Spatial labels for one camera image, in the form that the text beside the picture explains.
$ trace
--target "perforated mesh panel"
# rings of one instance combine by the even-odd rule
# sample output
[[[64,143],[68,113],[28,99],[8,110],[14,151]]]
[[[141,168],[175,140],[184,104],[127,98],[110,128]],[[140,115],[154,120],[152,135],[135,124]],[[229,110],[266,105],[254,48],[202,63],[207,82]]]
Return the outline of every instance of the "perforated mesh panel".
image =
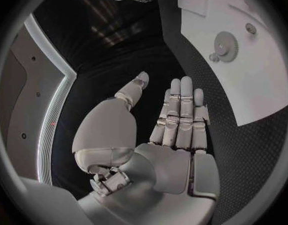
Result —
[[[202,88],[208,105],[210,136],[220,175],[220,199],[212,224],[239,212],[260,190],[275,166],[284,143],[288,107],[238,127],[229,100],[210,66],[181,35],[177,0],[159,0],[164,40],[194,88]]]

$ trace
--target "black perforated surface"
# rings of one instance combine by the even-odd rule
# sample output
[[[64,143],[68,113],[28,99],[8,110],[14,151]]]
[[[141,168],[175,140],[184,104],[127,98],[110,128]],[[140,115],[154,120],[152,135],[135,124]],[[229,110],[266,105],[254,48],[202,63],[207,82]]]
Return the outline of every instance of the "black perforated surface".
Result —
[[[202,88],[208,105],[210,136],[220,175],[220,199],[212,224],[227,221],[260,190],[284,143],[288,107],[264,119],[238,127],[229,100],[210,66],[181,35],[177,0],[159,0],[164,40],[194,88]]]

